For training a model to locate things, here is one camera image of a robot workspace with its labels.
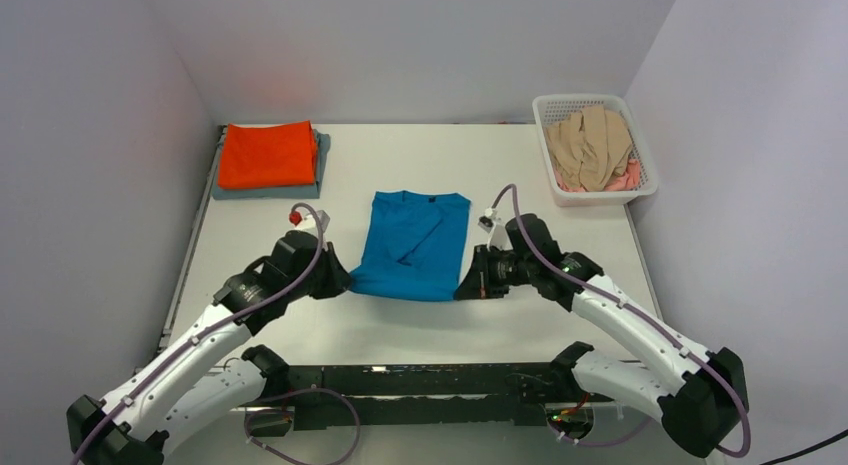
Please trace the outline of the blue t shirt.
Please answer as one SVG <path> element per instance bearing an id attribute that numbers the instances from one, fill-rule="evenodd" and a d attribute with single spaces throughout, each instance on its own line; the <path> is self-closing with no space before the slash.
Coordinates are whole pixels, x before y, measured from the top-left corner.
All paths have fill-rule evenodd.
<path id="1" fill-rule="evenodd" d="M 447 302 L 459 286 L 471 201 L 458 193 L 377 192 L 351 291 Z"/>

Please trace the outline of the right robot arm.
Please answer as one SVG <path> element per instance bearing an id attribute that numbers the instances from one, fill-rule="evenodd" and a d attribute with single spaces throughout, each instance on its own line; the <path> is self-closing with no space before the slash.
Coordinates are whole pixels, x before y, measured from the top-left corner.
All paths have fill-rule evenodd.
<path id="1" fill-rule="evenodd" d="M 618 401 L 658 422 L 685 452 L 720 450 L 736 427 L 750 446 L 747 384 L 741 358 L 713 351 L 660 321 L 631 299 L 586 255 L 559 248 L 532 213 L 503 222 L 494 209 L 479 218 L 487 240 L 473 250 L 457 300 L 502 298 L 529 285 L 546 300 L 592 323 L 635 357 L 625 363 L 575 342 L 552 361 L 551 386 L 574 400 L 581 393 Z"/>

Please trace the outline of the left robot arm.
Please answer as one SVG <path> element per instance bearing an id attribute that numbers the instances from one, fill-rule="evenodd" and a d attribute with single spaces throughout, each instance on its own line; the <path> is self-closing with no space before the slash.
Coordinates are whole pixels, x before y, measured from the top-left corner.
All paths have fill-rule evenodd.
<path id="1" fill-rule="evenodd" d="M 67 410 L 75 464 L 161 464 L 231 409 L 272 405 L 290 391 L 288 364 L 268 347 L 210 370 L 303 297 L 333 298 L 351 279 L 321 232 L 292 230 L 271 254 L 230 277 L 199 318 L 150 364 L 100 399 Z"/>

